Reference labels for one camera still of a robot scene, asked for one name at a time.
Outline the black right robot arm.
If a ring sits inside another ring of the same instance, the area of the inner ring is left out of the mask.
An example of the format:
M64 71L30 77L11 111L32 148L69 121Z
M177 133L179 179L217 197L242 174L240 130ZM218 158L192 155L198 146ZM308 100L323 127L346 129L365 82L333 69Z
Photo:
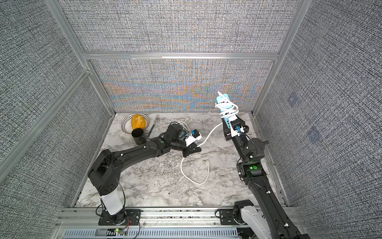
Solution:
M226 140L231 140L239 154L236 168L240 180L255 196L261 212L249 200L237 201L233 206L237 224L248 225L258 239L308 239L284 211L274 194L267 174L261 164L265 157L267 141L248 136L249 127L241 119L235 119L232 126L222 120Z

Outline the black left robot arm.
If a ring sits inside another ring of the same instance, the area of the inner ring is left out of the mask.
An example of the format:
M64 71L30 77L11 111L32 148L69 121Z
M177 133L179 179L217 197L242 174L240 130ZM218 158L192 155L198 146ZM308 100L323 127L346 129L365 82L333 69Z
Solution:
M181 151L183 157L201 152L195 143L201 139L198 130L193 130L186 142L181 138L183 127L177 123L170 124L167 130L158 137L146 143L123 151L111 152L103 150L89 169L88 178L100 195L102 213L100 225L126 225L129 220L125 204L120 200L117 192L121 172L132 165L146 159L162 156L171 150Z

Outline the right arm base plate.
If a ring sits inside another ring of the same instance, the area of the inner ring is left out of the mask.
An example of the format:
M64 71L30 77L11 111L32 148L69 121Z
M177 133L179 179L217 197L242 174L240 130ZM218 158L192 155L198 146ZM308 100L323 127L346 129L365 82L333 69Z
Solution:
M214 215L220 220L220 224L224 226L247 225L245 222L235 217L233 209L218 208L215 210Z

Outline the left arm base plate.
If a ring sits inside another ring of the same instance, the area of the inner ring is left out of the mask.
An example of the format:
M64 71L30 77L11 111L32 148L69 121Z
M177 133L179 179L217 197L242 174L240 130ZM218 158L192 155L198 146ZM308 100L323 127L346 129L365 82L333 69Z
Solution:
M141 218L140 209L121 210L115 215L110 215L107 210L103 210L98 221L99 226L138 226Z

